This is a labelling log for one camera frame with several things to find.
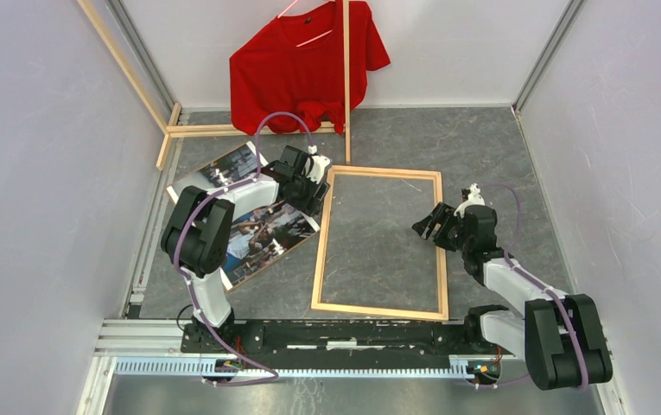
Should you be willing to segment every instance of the empty wooden frame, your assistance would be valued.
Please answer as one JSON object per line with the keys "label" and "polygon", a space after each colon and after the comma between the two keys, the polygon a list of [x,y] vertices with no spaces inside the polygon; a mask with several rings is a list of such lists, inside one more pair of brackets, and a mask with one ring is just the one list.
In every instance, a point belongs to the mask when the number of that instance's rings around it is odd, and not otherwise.
{"label": "empty wooden frame", "polygon": [[[346,125],[345,125],[345,134],[346,134],[346,164],[351,162],[351,118],[350,118],[350,46],[349,46],[349,30],[350,23],[348,20],[348,11],[350,10],[350,0],[342,0],[340,2],[341,7],[343,8],[343,58],[345,60],[344,74],[345,74],[345,107],[346,107]],[[177,120],[180,117],[181,105],[175,103],[172,114],[170,115],[169,120],[162,119],[160,114],[159,107],[155,101],[149,96],[147,90],[144,88],[142,81],[140,81],[137,73],[134,71],[134,68],[127,59],[124,51],[117,44],[114,34],[107,28],[104,20],[101,18],[99,13],[96,11],[96,8],[93,6],[92,0],[78,0],[78,3],[83,9],[84,13],[88,17],[88,20],[91,22],[93,27],[99,33],[101,40],[104,41],[104,44],[111,52],[111,55],[116,60],[119,67],[121,67],[124,75],[126,75],[127,80],[131,83],[131,86],[139,95],[139,98],[144,103],[144,106],[147,107],[149,114],[157,123],[157,126],[160,127],[160,130],[164,133],[164,139],[162,140],[162,147],[160,149],[160,155],[157,158],[157,168],[162,170],[165,167],[167,162],[167,156],[169,153],[169,146],[172,143],[173,138],[178,137],[216,137],[216,136],[243,136],[245,133],[243,131],[237,130],[231,124],[217,124],[217,125],[177,125]],[[262,134],[271,134],[269,128],[264,127],[262,129]],[[317,133],[322,132],[335,132],[333,124],[325,121],[321,124],[320,128],[315,131]]]}
{"label": "empty wooden frame", "polygon": [[333,187],[336,176],[365,176],[385,177],[396,179],[430,180],[434,187],[434,200],[429,204],[429,210],[442,201],[442,175],[438,171],[404,170],[404,169],[378,169],[368,167],[333,166],[327,173],[327,182],[330,189],[325,196],[322,210],[322,223],[320,226],[320,244],[317,248],[317,263],[315,265],[315,282],[312,289],[313,310],[338,311],[367,316],[387,316],[413,320],[447,321],[449,319],[449,304],[447,293],[447,260],[445,251],[436,247],[437,267],[437,312],[386,309],[379,307],[365,307],[322,302],[322,285],[325,276],[325,255],[327,250],[327,237],[330,231],[330,215],[333,206]]}

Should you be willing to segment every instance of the metal frame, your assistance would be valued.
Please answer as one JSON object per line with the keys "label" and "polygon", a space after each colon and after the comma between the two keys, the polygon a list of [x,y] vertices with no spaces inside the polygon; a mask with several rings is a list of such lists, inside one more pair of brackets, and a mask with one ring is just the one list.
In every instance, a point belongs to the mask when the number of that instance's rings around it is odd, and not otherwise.
{"label": "metal frame", "polygon": [[449,319],[449,303],[447,293],[447,259],[445,257],[445,251],[440,247],[435,248],[437,257],[437,312],[386,309],[379,307],[364,307],[358,305],[322,302],[322,284],[325,274],[327,236],[330,232],[330,215],[333,207],[333,188],[336,176],[363,176],[431,180],[432,185],[434,186],[434,200],[431,208],[442,201],[442,174],[438,171],[333,166],[327,173],[327,183],[330,184],[330,189],[325,195],[325,203],[322,208],[320,244],[317,248],[315,281],[312,288],[312,310],[339,311],[343,313],[356,313],[367,316],[389,316],[398,318],[411,318],[415,320],[447,321]]}
{"label": "metal frame", "polygon": [[[349,30],[350,30],[350,21],[349,13],[350,10],[350,0],[342,0],[341,7],[343,8],[343,58],[344,58],[344,84],[345,84],[345,110],[346,110],[346,124],[345,124],[345,140],[346,140],[346,164],[351,162],[351,118],[350,118],[350,46],[349,46]],[[162,139],[162,148],[160,154],[157,158],[156,167],[159,170],[165,168],[168,158],[168,149],[173,138],[178,137],[222,137],[222,136],[243,136],[245,133],[243,131],[237,130],[231,124],[217,124],[217,125],[177,125],[177,121],[180,117],[181,105],[178,102],[175,102],[173,105],[173,111],[170,115],[169,120],[162,119],[160,112],[158,111],[157,104],[155,101],[147,94],[147,91],[144,89],[142,81],[137,77],[134,68],[131,66],[129,61],[124,55],[124,51],[117,45],[114,34],[106,27],[103,19],[99,16],[96,9],[93,7],[92,0],[78,0],[78,3],[83,9],[84,13],[88,17],[88,20],[91,22],[93,27],[99,33],[101,40],[109,48],[111,55],[117,61],[119,67],[121,67],[124,75],[126,75],[127,80],[131,83],[134,90],[139,95],[139,98],[142,100],[144,105],[147,107],[147,110],[152,115],[152,118],[157,123],[157,126],[160,127],[162,133],[164,133],[164,138]],[[140,61],[145,65],[145,70],[150,76],[151,80],[155,82],[157,91],[160,93],[161,98],[165,100],[163,92],[161,91],[159,79],[159,73],[156,71],[154,63],[151,63],[149,58],[149,53],[147,48],[143,45],[137,30],[134,28],[134,25],[131,24],[124,6],[121,4],[120,0],[109,0],[110,6],[113,6],[113,11],[115,18],[119,22],[122,29],[125,31],[125,35],[130,42],[130,45],[137,52],[137,56]],[[163,86],[164,93],[168,94],[166,86]],[[333,125],[329,122],[321,123],[320,128],[316,131],[320,133],[324,132],[334,132]],[[262,134],[270,134],[268,128],[264,128],[261,131]]]}
{"label": "metal frame", "polygon": [[543,72],[549,66],[551,59],[554,57],[554,53],[556,53],[559,49],[559,45],[562,43],[562,38],[567,34],[567,31],[576,19],[585,1],[586,0],[569,0],[569,4],[567,4],[566,9],[564,9],[564,12],[562,13],[562,17],[559,18],[559,22],[554,27],[554,31],[546,42],[546,46],[543,47],[536,64],[534,64],[531,73],[529,73],[529,77],[521,88],[521,92],[518,93],[516,100],[513,102],[513,111],[520,112],[524,105],[526,105],[526,101],[528,101],[531,96],[531,92],[533,92],[534,87],[536,87],[538,81],[541,79]]}

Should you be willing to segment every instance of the red t-shirt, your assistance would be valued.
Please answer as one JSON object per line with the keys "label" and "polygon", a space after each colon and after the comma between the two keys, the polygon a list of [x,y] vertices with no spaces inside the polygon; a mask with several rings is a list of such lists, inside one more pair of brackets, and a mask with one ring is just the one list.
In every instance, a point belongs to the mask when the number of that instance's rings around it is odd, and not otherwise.
{"label": "red t-shirt", "polygon": [[[301,16],[275,17],[229,60],[231,121],[252,135],[267,115],[291,112],[311,131],[324,117],[343,132],[345,125],[343,68],[343,16],[339,2],[328,2]],[[329,35],[297,47],[332,29]],[[365,97],[365,71],[391,61],[371,19],[366,2],[350,2],[351,109]],[[275,133],[299,130],[291,117],[268,123]]]}

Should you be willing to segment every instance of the clothes hanger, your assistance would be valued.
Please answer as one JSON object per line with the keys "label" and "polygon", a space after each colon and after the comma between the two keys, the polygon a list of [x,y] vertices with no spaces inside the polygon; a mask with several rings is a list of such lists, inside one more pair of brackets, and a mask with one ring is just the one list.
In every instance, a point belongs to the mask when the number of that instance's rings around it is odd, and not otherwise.
{"label": "clothes hanger", "polygon": [[[294,2],[292,2],[289,6],[287,6],[287,9],[284,9],[284,11],[283,11],[282,13],[279,13],[278,15],[276,15],[276,17],[282,17],[282,16],[284,16],[284,14],[286,14],[286,13],[289,11],[289,9],[291,9],[291,8],[292,8],[295,4],[297,4],[297,2],[299,2],[299,1],[300,1],[300,0],[295,0]],[[316,40],[318,40],[318,39],[320,39],[320,38],[322,38],[322,37],[324,37],[324,36],[330,35],[331,33],[333,33],[333,30],[332,30],[332,29],[330,29],[330,30],[328,30],[327,32],[325,32],[325,33],[323,33],[323,34],[320,34],[320,35],[318,35],[318,36],[316,36],[316,37],[313,37],[312,39],[310,39],[310,40],[308,40],[308,41],[304,41],[304,42],[300,43],[299,45],[297,45],[297,47],[299,48],[300,46],[305,46],[305,45],[307,45],[308,43],[314,42],[314,41],[316,41]]]}

